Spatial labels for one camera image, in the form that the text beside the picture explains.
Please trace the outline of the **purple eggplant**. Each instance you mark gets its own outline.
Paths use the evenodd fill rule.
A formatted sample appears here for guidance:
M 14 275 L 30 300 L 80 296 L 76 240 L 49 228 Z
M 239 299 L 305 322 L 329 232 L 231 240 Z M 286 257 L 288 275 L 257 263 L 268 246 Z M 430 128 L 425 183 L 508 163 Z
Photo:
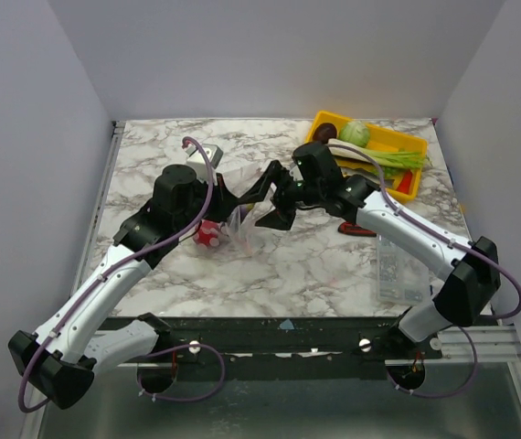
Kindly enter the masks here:
M 255 208 L 254 204 L 240 205 L 236 209 L 236 218 L 239 222 L 242 222 Z

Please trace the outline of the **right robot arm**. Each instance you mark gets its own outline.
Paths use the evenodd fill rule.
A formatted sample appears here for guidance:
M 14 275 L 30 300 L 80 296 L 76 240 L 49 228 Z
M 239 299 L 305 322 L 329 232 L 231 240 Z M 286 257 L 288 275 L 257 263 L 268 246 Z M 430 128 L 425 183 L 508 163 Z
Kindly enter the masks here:
M 410 211 L 381 185 L 360 175 L 346 177 L 329 148 L 319 142 L 297 147 L 292 160 L 301 176 L 274 160 L 239 203 L 261 202 L 274 192 L 272 211 L 259 227 L 289 230 L 302 206 L 320 207 L 330 216 L 372 230 L 424 263 L 443 281 L 441 290 L 413 306 L 388 336 L 390 351 L 406 359 L 422 340 L 451 326 L 470 327 L 500 287 L 497 247 L 481 237 L 470 241 Z

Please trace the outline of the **clear pink zip top bag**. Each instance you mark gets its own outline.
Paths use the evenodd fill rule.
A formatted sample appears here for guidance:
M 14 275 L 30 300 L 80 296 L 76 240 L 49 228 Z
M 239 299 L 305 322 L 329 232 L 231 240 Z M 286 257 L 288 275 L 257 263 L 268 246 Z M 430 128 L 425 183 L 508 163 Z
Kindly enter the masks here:
M 240 197 L 261 177 L 263 169 L 258 164 L 248 164 L 223 174 L 228 190 Z M 220 237 L 245 256 L 253 256 L 261 250 L 263 239 L 255 227 L 255 221 L 267 212 L 269 193 L 260 202 L 236 207 L 220 226 Z

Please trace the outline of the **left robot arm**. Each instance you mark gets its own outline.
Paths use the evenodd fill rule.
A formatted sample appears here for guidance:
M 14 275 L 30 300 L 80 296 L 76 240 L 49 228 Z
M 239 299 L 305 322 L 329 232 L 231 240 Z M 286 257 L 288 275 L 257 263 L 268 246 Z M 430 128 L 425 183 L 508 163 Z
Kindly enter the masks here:
M 171 327 L 150 313 L 105 336 L 96 332 L 186 233 L 201 220 L 226 220 L 238 204 L 225 178 L 212 167 L 202 176 L 190 165 L 165 167 L 151 198 L 122 224 L 80 289 L 36 330 L 18 330 L 9 339 L 8 350 L 22 377 L 20 410 L 35 412 L 43 406 L 26 404 L 28 386 L 40 391 L 45 403 L 68 409 L 88 392 L 97 375 L 130 359 L 175 360 L 182 350 L 197 355 L 205 349 L 198 339 L 173 336 Z

